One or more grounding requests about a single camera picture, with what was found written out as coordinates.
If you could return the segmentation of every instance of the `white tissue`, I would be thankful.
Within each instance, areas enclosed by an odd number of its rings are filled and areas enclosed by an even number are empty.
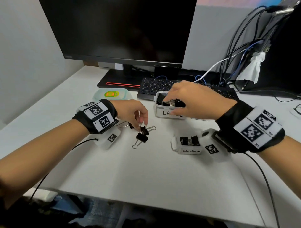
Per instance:
[[[265,60],[265,52],[254,53],[250,64],[237,76],[236,80],[248,80],[257,83],[260,65]]]

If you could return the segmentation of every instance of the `black keyboard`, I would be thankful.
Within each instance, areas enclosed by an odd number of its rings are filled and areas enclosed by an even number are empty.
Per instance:
[[[157,92],[169,91],[173,84],[176,82],[179,81],[168,79],[143,78],[137,98],[144,100],[154,100],[154,96]],[[226,98],[239,100],[235,90],[232,88],[224,88],[210,85],[207,86]]]

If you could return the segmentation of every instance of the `white wall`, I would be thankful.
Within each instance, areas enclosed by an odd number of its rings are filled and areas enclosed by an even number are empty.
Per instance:
[[[0,0],[0,122],[9,123],[82,67],[63,58],[38,0]]]

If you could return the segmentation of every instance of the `white desk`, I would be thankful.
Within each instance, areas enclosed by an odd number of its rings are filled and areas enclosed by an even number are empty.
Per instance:
[[[0,158],[70,120],[77,107],[92,99],[106,72],[85,66],[2,129]],[[137,92],[131,94],[136,98]],[[258,103],[286,117],[284,127],[288,135],[301,141],[297,132],[301,121],[288,112],[298,101],[279,104],[272,97],[240,97],[250,105]],[[69,153],[41,188],[276,227],[266,184],[250,158],[235,154],[227,162],[217,163],[210,156],[178,155],[171,150],[175,129],[187,125],[203,130],[217,128],[214,121],[156,118],[154,102],[142,103],[149,110],[149,126],[155,125],[157,130],[150,132],[149,140],[138,150],[132,149],[137,132],[129,128],[122,129],[119,139],[107,151],[87,142]],[[273,190],[281,227],[298,227],[301,200],[257,155],[253,156]]]

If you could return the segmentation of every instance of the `computer monitor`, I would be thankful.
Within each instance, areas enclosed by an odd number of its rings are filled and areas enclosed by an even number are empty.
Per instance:
[[[183,63],[196,2],[40,0],[66,59],[176,68]],[[105,78],[120,81],[129,73],[122,74],[111,71]]]

